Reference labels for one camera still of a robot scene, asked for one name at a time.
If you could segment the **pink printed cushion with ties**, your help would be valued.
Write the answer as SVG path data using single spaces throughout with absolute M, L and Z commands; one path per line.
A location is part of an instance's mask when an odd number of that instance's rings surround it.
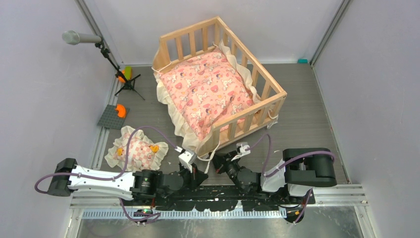
M 154 76 L 157 99 L 167 105 L 175 135 L 195 153 L 209 140 L 214 123 L 261 102 L 250 70 L 223 43 L 166 73 L 155 70 Z

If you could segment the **wooden slatted pet bed frame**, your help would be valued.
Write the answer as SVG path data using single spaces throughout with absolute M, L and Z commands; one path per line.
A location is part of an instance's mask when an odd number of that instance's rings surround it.
M 287 96 L 286 91 L 220 17 L 162 35 L 153 60 L 153 72 L 162 69 L 166 73 L 178 63 L 213 51 L 220 43 L 229 47 L 237 62 L 250 70 L 252 85 L 261 102 L 214 123 L 209 140 L 196 153 L 201 157 L 276 123 Z

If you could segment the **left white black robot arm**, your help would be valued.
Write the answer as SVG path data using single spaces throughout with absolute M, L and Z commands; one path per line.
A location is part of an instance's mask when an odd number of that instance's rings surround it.
M 166 198 L 185 189 L 194 190 L 208 175 L 198 170 L 180 166 L 180 170 L 169 174 L 161 171 L 142 170 L 124 172 L 98 171 L 77 164 L 73 158 L 66 158 L 57 164 L 47 194 L 68 197 L 73 192 L 88 196 L 118 197 L 147 205 L 155 197 Z

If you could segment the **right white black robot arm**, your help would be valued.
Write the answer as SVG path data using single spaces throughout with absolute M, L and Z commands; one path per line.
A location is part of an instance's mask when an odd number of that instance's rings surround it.
M 314 187 L 337 185 L 334 171 L 336 156 L 329 149 L 285 149 L 276 166 L 268 170 L 263 164 L 260 173 L 239 165 L 239 160 L 250 152 L 249 145 L 239 145 L 235 151 L 214 155 L 212 159 L 215 171 L 226 173 L 244 194 L 283 192 L 284 200 L 293 204 Z

